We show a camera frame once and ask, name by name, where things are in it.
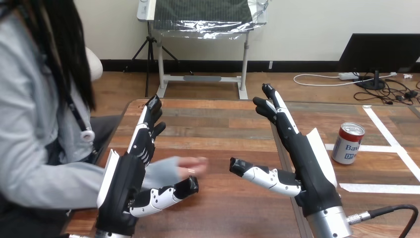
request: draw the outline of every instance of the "baseboard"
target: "baseboard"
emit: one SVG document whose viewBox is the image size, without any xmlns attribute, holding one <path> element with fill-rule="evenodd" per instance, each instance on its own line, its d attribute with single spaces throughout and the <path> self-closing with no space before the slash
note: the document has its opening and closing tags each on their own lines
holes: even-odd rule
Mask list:
<svg viewBox="0 0 420 238">
<path fill-rule="evenodd" d="M 104 71 L 123 71 L 128 66 L 129 72 L 146 72 L 147 60 L 136 59 L 102 59 Z M 269 69 L 269 61 L 248 61 L 247 72 L 336 72 L 338 61 L 273 61 Z M 241 72 L 242 61 L 205 61 L 205 60 L 164 60 L 165 72 Z M 149 67 L 150 72 L 158 72 L 155 60 Z M 420 62 L 411 70 L 420 73 Z"/>
</svg>

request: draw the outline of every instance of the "white power cord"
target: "white power cord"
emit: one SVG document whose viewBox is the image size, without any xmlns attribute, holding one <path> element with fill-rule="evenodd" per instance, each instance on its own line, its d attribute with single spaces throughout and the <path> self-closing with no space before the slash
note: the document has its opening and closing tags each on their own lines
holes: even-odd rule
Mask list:
<svg viewBox="0 0 420 238">
<path fill-rule="evenodd" d="M 395 75 L 397 75 L 396 72 L 391 72 L 390 75 L 381 76 L 379 78 L 393 77 Z M 350 83 L 341 83 L 341 84 L 307 84 L 307 83 L 300 83 L 300 82 L 296 81 L 296 78 L 300 77 L 300 76 L 315 76 L 315 77 L 322 77 L 322 78 L 339 78 L 339 77 L 338 76 L 323 76 L 323 75 L 316 75 L 316 74 L 299 74 L 299 75 L 296 75 L 293 78 L 293 81 L 295 81 L 295 83 L 300 84 L 300 85 L 305 85 L 305 86 L 326 86 L 326 87 L 328 87 L 328 86 L 343 86 L 343 85 L 349 85 L 349 84 L 361 83 L 361 82 L 366 82 L 366 81 L 373 80 L 373 78 L 370 78 L 370 79 L 366 79 L 366 80 L 362 80 L 362 81 L 350 82 Z"/>
</svg>

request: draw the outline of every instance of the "black cable bundle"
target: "black cable bundle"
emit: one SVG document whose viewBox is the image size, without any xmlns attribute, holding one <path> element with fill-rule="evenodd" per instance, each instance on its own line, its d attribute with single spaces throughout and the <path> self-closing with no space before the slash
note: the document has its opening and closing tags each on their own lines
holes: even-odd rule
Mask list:
<svg viewBox="0 0 420 238">
<path fill-rule="evenodd" d="M 394 102 L 402 103 L 405 105 L 413 105 L 414 103 L 413 99 L 416 99 L 418 103 L 420 103 L 420 88 L 419 88 L 420 82 L 416 84 L 417 89 L 414 89 L 414 90 L 411 90 L 406 85 L 392 79 L 385 79 L 384 82 L 385 82 L 385 88 L 381 90 L 364 89 L 365 92 L 355 93 L 353 98 L 356 99 L 357 101 L 366 101 L 366 100 L 378 98 L 382 100 L 384 104 L 388 104 L 388 105 L 393 105 Z M 388 83 L 399 84 L 404 89 L 399 90 L 399 89 L 391 88 Z M 359 94 L 370 95 L 372 97 L 362 99 L 362 98 L 357 97 L 357 95 Z"/>
</svg>

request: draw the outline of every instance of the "human hand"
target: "human hand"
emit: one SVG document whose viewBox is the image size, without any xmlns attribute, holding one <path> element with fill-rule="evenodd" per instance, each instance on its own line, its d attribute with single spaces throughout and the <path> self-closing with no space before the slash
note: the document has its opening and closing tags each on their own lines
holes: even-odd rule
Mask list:
<svg viewBox="0 0 420 238">
<path fill-rule="evenodd" d="M 178 173 L 182 180 L 189 176 L 197 178 L 206 174 L 209 161 L 205 157 L 181 157 L 178 161 Z"/>
</svg>

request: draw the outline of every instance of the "robotic finger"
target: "robotic finger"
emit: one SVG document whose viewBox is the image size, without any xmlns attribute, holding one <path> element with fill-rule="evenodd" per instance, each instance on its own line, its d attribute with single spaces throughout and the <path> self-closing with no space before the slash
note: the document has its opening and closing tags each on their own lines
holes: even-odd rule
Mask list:
<svg viewBox="0 0 420 238">
<path fill-rule="evenodd" d="M 144 217 L 170 207 L 198 192 L 198 182 L 190 176 L 173 186 L 151 188 L 138 193 L 130 205 L 134 217 Z"/>
<path fill-rule="evenodd" d="M 268 190 L 290 197 L 295 197 L 302 190 L 296 174 L 291 172 L 278 169 L 270 171 L 267 166 L 254 166 L 236 158 L 230 159 L 229 171 Z"/>
</svg>

